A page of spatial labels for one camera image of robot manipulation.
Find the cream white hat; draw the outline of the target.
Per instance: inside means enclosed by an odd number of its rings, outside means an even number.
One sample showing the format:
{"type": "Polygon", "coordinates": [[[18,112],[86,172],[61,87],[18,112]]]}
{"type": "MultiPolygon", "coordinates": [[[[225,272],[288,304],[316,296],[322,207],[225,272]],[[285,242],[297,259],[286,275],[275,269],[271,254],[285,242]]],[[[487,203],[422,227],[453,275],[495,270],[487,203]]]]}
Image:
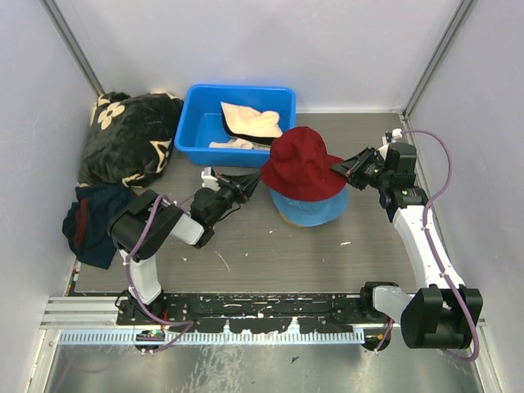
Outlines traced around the cream white hat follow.
{"type": "Polygon", "coordinates": [[[261,138],[254,142],[241,138],[231,138],[227,142],[211,142],[209,148],[269,151],[272,142],[273,138],[261,138]]]}

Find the dark red hat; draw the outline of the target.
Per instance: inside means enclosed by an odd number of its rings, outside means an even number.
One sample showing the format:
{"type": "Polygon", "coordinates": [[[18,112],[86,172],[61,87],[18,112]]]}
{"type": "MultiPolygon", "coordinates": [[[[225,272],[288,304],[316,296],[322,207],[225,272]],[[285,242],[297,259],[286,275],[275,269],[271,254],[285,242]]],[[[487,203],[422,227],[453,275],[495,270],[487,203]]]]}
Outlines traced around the dark red hat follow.
{"type": "Polygon", "coordinates": [[[322,136],[310,127],[289,129],[276,138],[261,167],[261,181],[293,200],[317,202],[334,197],[346,185],[332,170],[342,158],[328,153],[322,136]]]}

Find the wooden hat stand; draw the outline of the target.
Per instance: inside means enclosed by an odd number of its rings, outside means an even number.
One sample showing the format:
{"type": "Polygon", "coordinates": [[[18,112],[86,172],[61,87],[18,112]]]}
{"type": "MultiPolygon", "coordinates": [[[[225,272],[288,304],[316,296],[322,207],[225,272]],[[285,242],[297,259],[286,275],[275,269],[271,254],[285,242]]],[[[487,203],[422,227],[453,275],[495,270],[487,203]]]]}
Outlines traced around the wooden hat stand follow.
{"type": "Polygon", "coordinates": [[[294,227],[294,228],[304,228],[304,226],[302,226],[302,225],[299,225],[299,224],[293,223],[292,221],[290,221],[290,220],[289,220],[286,216],[284,216],[284,215],[281,215],[281,218],[282,218],[282,220],[283,220],[286,224],[291,225],[291,226],[294,227]]]}

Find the light blue bucket hat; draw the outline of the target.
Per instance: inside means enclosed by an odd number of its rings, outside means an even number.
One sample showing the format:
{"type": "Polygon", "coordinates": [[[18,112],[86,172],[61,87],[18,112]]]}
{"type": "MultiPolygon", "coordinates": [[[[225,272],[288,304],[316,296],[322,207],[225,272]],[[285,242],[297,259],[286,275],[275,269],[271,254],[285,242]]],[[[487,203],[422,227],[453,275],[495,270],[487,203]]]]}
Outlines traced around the light blue bucket hat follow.
{"type": "Polygon", "coordinates": [[[324,225],[338,219],[346,211],[349,200],[349,193],[345,188],[322,201],[298,201],[272,189],[269,193],[280,215],[305,228],[324,225]]]}

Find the beige bucket hat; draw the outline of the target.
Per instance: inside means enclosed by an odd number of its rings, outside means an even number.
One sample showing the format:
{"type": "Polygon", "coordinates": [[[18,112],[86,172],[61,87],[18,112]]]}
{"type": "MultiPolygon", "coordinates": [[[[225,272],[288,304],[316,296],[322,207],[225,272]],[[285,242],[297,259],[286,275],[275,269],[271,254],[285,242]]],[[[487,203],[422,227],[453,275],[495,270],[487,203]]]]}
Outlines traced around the beige bucket hat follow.
{"type": "Polygon", "coordinates": [[[254,142],[258,139],[280,138],[280,115],[276,111],[259,112],[250,106],[221,102],[222,124],[227,135],[254,142]]]}

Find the blue plastic bin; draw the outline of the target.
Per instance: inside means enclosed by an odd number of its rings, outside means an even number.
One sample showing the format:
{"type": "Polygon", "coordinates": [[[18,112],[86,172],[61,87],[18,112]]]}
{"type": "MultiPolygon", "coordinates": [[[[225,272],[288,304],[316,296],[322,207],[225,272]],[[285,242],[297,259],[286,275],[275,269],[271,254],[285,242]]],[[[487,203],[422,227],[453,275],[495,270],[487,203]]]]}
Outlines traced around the blue plastic bin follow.
{"type": "Polygon", "coordinates": [[[174,144],[196,165],[259,168],[273,140],[295,123],[290,88],[197,84],[187,92],[174,144]]]}

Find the black floral blanket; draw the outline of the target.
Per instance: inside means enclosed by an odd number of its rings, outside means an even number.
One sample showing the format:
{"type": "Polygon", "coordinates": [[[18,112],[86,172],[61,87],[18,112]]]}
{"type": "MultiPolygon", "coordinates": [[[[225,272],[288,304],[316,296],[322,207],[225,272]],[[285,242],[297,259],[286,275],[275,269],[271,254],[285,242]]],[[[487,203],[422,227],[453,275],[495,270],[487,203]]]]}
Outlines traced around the black floral blanket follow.
{"type": "Polygon", "coordinates": [[[99,96],[80,159],[79,186],[149,187],[169,163],[182,111],[183,100],[170,93],[99,96]]]}

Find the navy and red cloth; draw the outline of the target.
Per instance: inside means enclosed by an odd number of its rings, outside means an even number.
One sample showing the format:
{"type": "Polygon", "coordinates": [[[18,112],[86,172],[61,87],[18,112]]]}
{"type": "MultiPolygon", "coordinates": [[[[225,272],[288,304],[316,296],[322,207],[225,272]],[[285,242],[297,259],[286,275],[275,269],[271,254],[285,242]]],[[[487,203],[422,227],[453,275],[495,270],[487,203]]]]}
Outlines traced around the navy and red cloth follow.
{"type": "Polygon", "coordinates": [[[77,187],[75,195],[76,201],[63,220],[62,233],[79,262],[108,269],[116,253],[107,234],[108,225],[137,195],[118,185],[77,187]]]}

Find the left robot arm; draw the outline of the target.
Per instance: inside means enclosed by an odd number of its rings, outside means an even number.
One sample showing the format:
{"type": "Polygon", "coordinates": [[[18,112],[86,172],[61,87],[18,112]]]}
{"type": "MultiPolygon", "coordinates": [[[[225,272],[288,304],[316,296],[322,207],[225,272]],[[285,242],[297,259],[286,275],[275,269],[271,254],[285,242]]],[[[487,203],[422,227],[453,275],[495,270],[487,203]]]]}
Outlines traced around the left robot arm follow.
{"type": "Polygon", "coordinates": [[[167,196],[147,190],[111,219],[107,233],[123,258],[127,296],[135,315],[145,324],[160,322],[166,306],[156,254],[169,237],[200,249],[215,234],[215,225],[246,204],[259,171],[243,175],[217,174],[207,167],[202,185],[190,197],[189,211],[167,196]]]}

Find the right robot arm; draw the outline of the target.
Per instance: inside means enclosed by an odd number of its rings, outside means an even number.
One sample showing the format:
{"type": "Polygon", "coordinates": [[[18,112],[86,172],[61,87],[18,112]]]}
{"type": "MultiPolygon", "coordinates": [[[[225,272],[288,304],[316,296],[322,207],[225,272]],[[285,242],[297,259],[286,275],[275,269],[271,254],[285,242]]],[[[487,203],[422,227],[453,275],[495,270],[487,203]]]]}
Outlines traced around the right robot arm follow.
{"type": "Polygon", "coordinates": [[[436,231],[431,199],[416,184],[417,149],[405,142],[367,147],[332,171],[359,190],[372,187],[404,244],[419,289],[414,295],[393,282],[367,282],[359,312],[370,323],[387,317],[400,325],[410,349],[437,349],[449,355],[480,349],[477,323],[483,306],[479,290],[469,288],[452,266],[436,231]]]}

